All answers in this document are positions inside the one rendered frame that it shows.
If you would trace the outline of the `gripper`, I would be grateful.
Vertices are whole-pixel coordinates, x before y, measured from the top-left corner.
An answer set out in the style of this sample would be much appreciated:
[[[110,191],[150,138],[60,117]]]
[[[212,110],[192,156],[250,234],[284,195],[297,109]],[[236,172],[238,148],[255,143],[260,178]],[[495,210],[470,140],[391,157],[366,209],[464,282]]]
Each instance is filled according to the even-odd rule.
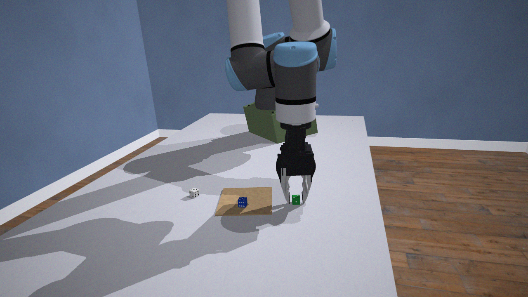
[[[304,204],[309,195],[312,177],[316,170],[311,145],[305,142],[306,129],[311,128],[311,122],[301,125],[280,124],[282,129],[288,130],[288,142],[283,143],[280,147],[281,154],[278,154],[276,160],[276,172],[288,204],[290,201],[289,177],[302,176],[302,204]]]

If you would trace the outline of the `green die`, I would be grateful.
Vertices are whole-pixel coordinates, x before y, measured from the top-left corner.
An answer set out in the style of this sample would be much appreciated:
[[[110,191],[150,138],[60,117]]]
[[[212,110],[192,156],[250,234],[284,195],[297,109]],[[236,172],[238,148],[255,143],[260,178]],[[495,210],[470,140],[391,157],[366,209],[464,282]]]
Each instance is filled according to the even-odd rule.
[[[300,195],[292,194],[292,205],[300,205]]]

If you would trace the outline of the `tan mat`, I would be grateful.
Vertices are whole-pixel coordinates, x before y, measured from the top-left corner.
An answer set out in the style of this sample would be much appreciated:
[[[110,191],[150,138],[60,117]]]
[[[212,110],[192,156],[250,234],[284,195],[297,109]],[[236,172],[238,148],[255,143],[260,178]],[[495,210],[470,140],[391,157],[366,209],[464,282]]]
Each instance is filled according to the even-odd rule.
[[[246,207],[238,207],[247,197]],[[215,216],[272,215],[272,187],[223,188]]]

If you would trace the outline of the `white die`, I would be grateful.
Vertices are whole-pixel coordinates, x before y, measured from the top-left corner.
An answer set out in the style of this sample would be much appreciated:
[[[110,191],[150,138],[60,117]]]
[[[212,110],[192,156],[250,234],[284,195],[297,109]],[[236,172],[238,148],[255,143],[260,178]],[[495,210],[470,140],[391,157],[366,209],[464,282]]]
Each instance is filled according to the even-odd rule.
[[[199,189],[196,189],[196,188],[189,190],[189,192],[190,192],[190,197],[193,197],[193,198],[196,198],[200,195]]]

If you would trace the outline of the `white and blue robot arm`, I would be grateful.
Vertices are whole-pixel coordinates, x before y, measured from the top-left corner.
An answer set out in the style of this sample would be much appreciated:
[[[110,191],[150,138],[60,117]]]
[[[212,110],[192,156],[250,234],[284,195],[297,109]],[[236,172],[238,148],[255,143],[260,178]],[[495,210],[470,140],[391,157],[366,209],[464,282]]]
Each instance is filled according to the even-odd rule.
[[[293,28],[286,37],[262,36],[259,0],[226,2],[231,57],[225,69],[231,87],[256,90],[256,108],[276,110],[280,123],[314,121],[316,75],[333,69],[337,60],[336,30],[324,20],[322,0],[288,0]]]

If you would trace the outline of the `blue die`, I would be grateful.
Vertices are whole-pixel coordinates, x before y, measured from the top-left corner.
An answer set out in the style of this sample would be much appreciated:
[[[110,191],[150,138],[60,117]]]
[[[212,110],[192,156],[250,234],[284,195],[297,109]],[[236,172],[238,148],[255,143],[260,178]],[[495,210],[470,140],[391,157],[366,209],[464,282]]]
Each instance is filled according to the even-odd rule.
[[[246,207],[247,204],[247,197],[239,197],[238,207]]]

